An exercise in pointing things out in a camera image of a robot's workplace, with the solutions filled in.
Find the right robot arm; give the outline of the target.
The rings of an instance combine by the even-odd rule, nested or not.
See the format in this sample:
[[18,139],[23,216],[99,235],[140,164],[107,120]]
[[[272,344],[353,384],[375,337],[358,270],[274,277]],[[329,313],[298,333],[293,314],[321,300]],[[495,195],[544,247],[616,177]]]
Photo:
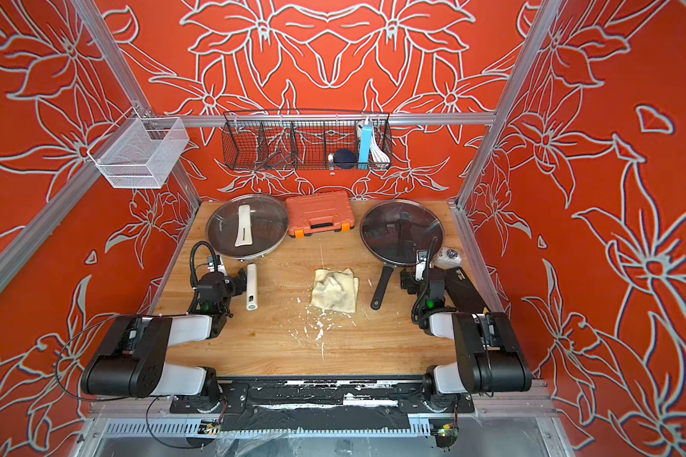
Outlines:
[[413,324],[455,347],[455,362],[423,375],[424,398],[531,390],[533,375],[509,317],[489,310],[463,268],[430,268],[420,277],[406,268],[400,287],[415,297]]

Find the glass lid with white handle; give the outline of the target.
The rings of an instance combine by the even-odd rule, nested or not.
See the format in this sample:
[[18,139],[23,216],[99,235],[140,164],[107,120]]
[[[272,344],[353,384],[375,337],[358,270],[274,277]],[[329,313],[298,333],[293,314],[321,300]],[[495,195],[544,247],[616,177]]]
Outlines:
[[283,202],[268,195],[243,195],[212,214],[206,240],[221,256],[251,261],[274,251],[288,235],[289,227]]

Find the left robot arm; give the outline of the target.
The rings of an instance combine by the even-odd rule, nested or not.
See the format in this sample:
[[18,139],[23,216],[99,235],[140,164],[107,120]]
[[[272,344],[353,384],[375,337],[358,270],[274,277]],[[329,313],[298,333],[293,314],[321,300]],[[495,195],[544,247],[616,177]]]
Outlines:
[[210,272],[194,280],[194,298],[185,314],[118,316],[82,375],[81,391],[129,398],[197,397],[216,405],[221,389],[214,369],[173,364],[166,356],[169,348],[219,337],[232,318],[232,299],[247,291],[247,283],[245,270],[236,276]]

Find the cream yellow cloth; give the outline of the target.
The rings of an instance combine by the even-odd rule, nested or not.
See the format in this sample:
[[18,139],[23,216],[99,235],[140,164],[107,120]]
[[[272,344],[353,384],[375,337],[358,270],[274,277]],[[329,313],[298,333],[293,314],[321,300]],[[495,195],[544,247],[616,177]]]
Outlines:
[[353,314],[356,312],[359,279],[347,268],[343,272],[316,270],[311,305],[320,310]]

